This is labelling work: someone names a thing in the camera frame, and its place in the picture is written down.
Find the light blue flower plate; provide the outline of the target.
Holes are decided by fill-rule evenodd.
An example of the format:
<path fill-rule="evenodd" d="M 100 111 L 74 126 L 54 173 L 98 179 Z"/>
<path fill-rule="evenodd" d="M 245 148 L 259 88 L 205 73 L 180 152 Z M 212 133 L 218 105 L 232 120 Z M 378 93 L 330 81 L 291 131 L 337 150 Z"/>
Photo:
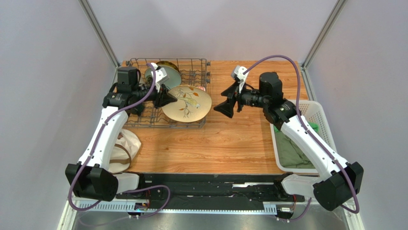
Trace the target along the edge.
<path fill-rule="evenodd" d="M 180 73 L 169 66 L 166 65 L 159 65 L 159 67 L 164 68 L 166 71 L 167 76 L 169 77 L 163 84 L 166 86 L 167 89 L 171 90 L 174 87 L 177 87 L 181 84 L 181 75 Z M 145 79 L 146 83 L 151 85 L 152 84 L 152 73 L 151 69 L 148 68 L 145 71 Z"/>

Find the beige bird pattern plate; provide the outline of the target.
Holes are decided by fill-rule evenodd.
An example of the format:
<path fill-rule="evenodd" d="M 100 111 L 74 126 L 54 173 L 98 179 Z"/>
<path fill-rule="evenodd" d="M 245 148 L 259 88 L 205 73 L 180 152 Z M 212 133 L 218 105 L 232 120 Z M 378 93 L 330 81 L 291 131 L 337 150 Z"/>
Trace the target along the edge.
<path fill-rule="evenodd" d="M 201 88 L 180 85 L 172 88 L 169 94 L 177 101 L 163 106 L 163 113 L 170 119 L 191 123 L 206 117 L 212 107 L 211 96 Z"/>

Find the yellow black patterned plate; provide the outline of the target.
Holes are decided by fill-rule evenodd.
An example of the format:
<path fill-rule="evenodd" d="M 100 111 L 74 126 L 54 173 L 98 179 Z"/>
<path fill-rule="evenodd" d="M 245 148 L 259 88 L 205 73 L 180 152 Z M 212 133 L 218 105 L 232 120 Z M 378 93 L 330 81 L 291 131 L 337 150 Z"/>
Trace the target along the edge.
<path fill-rule="evenodd" d="M 169 62 L 169 61 L 159 61 L 159 62 L 157 62 L 156 64 L 157 64 L 157 65 L 163 65 L 163 66 L 171 67 L 171 68 L 173 68 L 174 70 L 176 70 L 177 72 L 180 72 L 178 66 L 175 65 L 175 64 L 172 63 L 172 62 Z"/>

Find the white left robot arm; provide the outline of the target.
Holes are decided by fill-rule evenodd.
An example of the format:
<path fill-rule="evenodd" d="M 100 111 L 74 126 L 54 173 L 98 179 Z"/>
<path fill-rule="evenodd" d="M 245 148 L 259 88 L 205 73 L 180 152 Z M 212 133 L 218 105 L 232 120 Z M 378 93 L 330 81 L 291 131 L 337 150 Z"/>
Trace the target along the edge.
<path fill-rule="evenodd" d="M 103 99 L 102 114 L 95 133 L 77 163 L 68 164 L 65 175 L 70 184 L 69 194 L 97 201 L 112 201 L 117 194 L 135 191 L 139 175 L 109 172 L 116 140 L 129 114 L 140 114 L 142 104 L 152 101 L 154 107 L 176 102 L 164 82 L 169 79 L 163 67 L 149 63 L 152 80 L 141 86 L 141 72 L 136 67 L 121 67 L 117 82 Z"/>

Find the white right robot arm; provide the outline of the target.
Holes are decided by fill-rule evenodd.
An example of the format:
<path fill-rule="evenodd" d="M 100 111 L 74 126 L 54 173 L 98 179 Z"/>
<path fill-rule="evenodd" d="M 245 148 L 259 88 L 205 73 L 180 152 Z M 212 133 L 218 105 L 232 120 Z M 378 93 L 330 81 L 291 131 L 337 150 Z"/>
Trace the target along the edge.
<path fill-rule="evenodd" d="M 328 211 L 353 199 L 354 212 L 357 213 L 363 167 L 358 162 L 349 163 L 316 134 L 297 106 L 284 98 L 283 84 L 277 73 L 261 74 L 259 88 L 251 90 L 246 88 L 244 74 L 233 73 L 232 78 L 235 82 L 221 93 L 226 101 L 215 106 L 214 110 L 232 118 L 235 105 L 238 112 L 245 105 L 262 108 L 266 120 L 290 138 L 317 170 L 317 177 L 283 174 L 274 182 L 282 195 L 314 198 Z"/>

